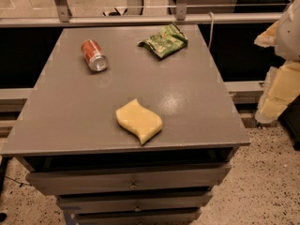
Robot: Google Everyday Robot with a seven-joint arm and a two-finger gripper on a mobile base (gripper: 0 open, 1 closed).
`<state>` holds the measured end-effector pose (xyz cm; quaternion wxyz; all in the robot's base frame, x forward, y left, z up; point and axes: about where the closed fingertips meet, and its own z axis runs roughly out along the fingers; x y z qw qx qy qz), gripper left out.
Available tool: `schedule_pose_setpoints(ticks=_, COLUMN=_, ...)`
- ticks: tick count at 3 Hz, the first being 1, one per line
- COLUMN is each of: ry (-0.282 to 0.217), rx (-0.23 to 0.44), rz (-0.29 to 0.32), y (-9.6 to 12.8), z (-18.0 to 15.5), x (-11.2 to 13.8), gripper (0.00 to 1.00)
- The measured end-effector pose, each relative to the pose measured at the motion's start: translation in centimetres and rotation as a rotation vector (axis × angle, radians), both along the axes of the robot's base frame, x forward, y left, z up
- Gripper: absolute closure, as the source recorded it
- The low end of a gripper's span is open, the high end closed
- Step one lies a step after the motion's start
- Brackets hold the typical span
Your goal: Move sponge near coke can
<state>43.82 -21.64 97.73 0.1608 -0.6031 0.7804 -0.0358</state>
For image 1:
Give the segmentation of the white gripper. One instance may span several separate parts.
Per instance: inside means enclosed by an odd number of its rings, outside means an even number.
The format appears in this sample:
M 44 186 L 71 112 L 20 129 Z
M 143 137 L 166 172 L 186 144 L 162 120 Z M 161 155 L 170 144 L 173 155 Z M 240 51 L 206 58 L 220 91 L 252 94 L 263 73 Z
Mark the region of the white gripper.
M 300 95 L 300 0 L 294 0 L 278 22 L 258 35 L 254 44 L 274 47 L 286 61 L 280 68 L 270 67 L 266 74 L 255 119 L 261 124 L 276 121 Z

